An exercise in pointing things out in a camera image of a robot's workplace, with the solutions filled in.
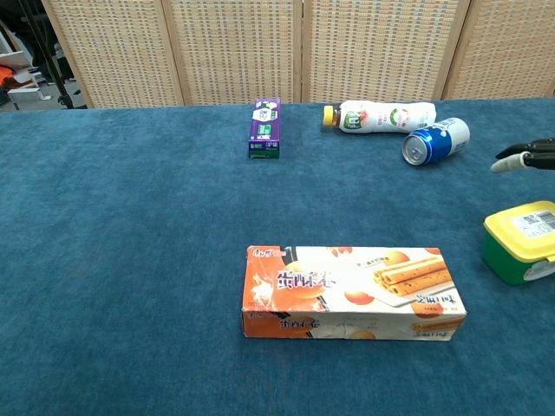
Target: blue and white can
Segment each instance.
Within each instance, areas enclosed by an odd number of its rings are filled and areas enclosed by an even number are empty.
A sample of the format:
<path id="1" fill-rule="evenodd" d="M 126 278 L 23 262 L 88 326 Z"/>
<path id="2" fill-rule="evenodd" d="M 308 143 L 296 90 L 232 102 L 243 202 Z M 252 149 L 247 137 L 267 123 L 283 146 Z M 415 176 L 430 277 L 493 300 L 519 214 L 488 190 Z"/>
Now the blue and white can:
<path id="1" fill-rule="evenodd" d="M 469 141 L 467 123 L 446 119 L 409 134 L 402 143 L 402 156 L 411 165 L 426 165 L 462 150 Z"/>

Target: toothpaste box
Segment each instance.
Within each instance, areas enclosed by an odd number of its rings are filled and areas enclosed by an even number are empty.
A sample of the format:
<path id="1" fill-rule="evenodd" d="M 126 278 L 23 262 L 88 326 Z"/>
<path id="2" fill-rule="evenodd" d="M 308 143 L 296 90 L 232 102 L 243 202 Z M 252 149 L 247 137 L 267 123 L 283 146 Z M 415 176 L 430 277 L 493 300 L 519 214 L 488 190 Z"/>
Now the toothpaste box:
<path id="1" fill-rule="evenodd" d="M 252 112 L 249 158 L 278 159 L 281 125 L 281 100 L 257 98 Z"/>
<path id="2" fill-rule="evenodd" d="M 439 249 L 251 246 L 243 332 L 448 341 L 467 312 Z"/>

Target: floor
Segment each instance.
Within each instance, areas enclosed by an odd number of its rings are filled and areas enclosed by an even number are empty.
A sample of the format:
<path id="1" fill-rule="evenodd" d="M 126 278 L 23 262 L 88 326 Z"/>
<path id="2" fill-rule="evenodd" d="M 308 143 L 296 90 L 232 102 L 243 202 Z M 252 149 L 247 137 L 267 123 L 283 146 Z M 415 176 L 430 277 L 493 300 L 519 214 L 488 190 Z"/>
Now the floor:
<path id="1" fill-rule="evenodd" d="M 75 95 L 75 92 L 79 90 L 79 86 L 75 81 L 67 81 L 65 83 L 65 88 L 68 91 L 69 97 L 73 101 L 74 107 L 79 107 L 85 105 L 82 94 Z M 65 106 L 58 102 L 58 97 L 60 93 L 55 84 L 44 85 L 41 87 L 43 95 L 49 95 L 49 100 L 30 100 L 30 101 L 20 101 L 17 103 L 19 111 L 36 111 L 36 110 L 56 110 L 63 109 Z M 16 106 L 13 102 L 6 102 L 0 107 L 0 112 L 4 111 L 17 111 Z"/>

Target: green container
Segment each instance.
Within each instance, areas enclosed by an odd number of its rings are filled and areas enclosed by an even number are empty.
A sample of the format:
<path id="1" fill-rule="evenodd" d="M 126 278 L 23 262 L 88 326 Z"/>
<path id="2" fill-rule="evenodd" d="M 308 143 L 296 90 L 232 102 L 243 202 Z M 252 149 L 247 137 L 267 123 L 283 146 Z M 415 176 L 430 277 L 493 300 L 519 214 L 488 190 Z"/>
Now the green container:
<path id="1" fill-rule="evenodd" d="M 482 256 L 505 283 L 555 276 L 555 204 L 538 201 L 486 218 Z"/>

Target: white plastic bottle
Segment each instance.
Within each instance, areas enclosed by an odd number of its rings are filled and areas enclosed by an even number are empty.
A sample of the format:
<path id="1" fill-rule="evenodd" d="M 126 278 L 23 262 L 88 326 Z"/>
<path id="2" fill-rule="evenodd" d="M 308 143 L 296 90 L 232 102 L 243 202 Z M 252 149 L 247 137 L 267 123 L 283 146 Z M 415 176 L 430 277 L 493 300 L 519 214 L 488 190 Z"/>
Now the white plastic bottle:
<path id="1" fill-rule="evenodd" d="M 339 107 L 323 108 L 323 124 L 346 133 L 410 133 L 435 122 L 431 102 L 410 104 L 375 101 L 345 101 Z"/>

